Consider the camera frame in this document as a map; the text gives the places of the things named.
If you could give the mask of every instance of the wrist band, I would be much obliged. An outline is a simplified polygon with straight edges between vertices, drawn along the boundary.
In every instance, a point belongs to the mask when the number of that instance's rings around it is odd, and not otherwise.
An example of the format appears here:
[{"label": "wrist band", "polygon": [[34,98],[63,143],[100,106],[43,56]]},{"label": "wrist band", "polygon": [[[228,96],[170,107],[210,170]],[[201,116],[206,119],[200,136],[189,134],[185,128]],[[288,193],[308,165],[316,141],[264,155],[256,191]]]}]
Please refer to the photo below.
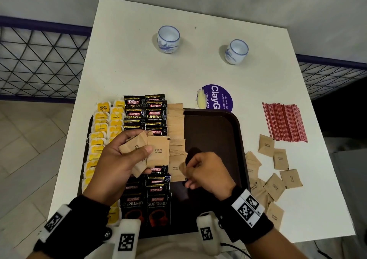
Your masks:
[{"label": "wrist band", "polygon": [[48,220],[33,251],[53,259],[84,258],[104,240],[109,206],[80,195]]},{"label": "wrist band", "polygon": [[247,189],[236,186],[232,195],[221,201],[216,214],[220,226],[233,243],[240,239],[243,243],[250,244],[274,227],[264,210]]}]

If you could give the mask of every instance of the fingernail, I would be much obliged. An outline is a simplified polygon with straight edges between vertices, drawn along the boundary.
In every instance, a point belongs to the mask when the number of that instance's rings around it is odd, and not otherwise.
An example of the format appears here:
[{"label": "fingernail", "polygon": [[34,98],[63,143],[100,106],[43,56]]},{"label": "fingernail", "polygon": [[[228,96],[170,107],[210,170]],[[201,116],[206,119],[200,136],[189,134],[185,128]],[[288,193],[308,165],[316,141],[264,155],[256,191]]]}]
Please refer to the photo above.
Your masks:
[{"label": "fingernail", "polygon": [[144,149],[148,152],[151,153],[153,151],[153,146],[152,145],[146,145],[144,146]]}]

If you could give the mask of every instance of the black cable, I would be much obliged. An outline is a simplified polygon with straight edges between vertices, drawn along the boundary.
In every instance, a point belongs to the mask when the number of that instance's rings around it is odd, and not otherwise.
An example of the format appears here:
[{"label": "black cable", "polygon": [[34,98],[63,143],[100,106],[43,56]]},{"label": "black cable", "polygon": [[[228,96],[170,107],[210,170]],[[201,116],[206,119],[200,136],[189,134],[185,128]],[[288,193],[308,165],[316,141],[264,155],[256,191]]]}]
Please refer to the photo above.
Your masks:
[{"label": "black cable", "polygon": [[233,248],[237,249],[238,251],[241,251],[243,254],[245,254],[245,255],[246,255],[247,257],[249,257],[250,259],[252,259],[250,255],[248,255],[248,254],[247,254],[246,252],[244,252],[242,249],[240,249],[240,248],[238,248],[238,247],[235,247],[234,245],[221,243],[221,246],[233,247]]},{"label": "black cable", "polygon": [[322,252],[320,248],[317,246],[316,241],[313,241],[317,247],[317,252],[319,252],[321,255],[325,256],[327,259],[333,259],[332,257],[328,256],[326,253]]}]

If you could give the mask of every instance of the right hand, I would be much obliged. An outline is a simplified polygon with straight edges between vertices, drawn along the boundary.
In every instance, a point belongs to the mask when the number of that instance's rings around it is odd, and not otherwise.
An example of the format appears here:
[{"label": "right hand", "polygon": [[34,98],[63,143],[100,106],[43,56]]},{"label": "right hand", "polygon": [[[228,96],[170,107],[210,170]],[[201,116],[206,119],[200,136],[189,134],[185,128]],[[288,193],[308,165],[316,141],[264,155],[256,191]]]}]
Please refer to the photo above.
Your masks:
[{"label": "right hand", "polygon": [[220,201],[230,197],[236,186],[221,158],[213,152],[194,155],[187,164],[184,174],[188,178],[185,187],[192,190],[203,187]]}]

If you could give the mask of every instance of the left hand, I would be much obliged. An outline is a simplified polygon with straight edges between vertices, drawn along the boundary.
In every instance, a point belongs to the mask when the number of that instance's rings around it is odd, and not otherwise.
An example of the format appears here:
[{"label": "left hand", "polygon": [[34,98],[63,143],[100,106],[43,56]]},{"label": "left hand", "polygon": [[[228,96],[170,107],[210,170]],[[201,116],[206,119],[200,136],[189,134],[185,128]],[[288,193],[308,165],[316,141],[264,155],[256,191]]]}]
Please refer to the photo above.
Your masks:
[{"label": "left hand", "polygon": [[[125,155],[120,153],[119,146],[141,132],[146,131],[141,129],[123,131],[103,149],[94,175],[83,192],[84,196],[107,206],[111,206],[121,197],[132,168],[153,151],[151,145],[146,145]],[[146,169],[143,173],[151,172],[150,169]]]}]

